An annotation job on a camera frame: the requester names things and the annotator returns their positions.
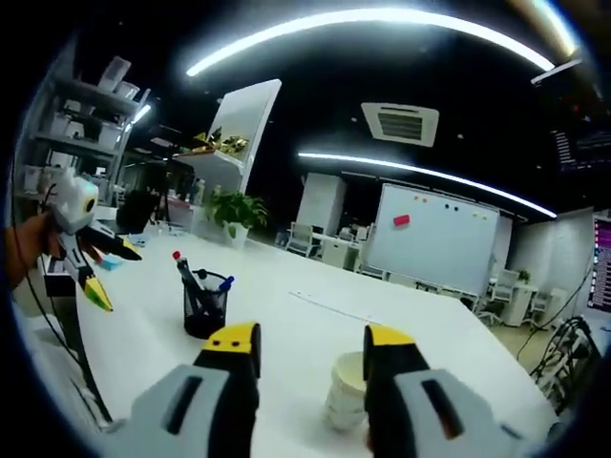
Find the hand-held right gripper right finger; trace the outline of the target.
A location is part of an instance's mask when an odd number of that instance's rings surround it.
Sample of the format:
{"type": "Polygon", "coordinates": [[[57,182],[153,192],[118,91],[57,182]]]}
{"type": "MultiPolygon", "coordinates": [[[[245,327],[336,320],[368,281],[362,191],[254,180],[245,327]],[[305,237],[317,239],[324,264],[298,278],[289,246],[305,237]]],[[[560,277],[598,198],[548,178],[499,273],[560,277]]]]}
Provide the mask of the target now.
{"type": "Polygon", "coordinates": [[[415,340],[390,327],[364,331],[363,378],[375,457],[523,457],[525,441],[415,340]]]}

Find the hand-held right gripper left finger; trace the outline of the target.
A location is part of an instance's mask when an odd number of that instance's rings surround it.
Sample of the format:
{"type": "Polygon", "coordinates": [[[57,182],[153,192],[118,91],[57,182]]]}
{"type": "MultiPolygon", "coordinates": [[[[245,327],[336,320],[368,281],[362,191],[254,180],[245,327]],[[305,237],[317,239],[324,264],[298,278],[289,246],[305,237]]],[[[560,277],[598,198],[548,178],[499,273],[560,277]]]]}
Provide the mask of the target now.
{"type": "Polygon", "coordinates": [[[192,364],[181,364],[133,402],[104,457],[248,457],[260,403],[261,327],[213,333],[192,364]]]}

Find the person's left hand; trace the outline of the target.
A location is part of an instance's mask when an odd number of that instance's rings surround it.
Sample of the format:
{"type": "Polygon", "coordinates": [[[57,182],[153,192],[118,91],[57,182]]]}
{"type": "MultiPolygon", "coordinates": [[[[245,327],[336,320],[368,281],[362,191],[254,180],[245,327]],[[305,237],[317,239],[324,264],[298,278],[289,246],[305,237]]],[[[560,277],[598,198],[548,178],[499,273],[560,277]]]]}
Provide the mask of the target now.
{"type": "Polygon", "coordinates": [[[50,212],[27,219],[20,230],[22,253],[28,269],[34,268],[42,255],[61,258],[54,218],[50,212]]]}

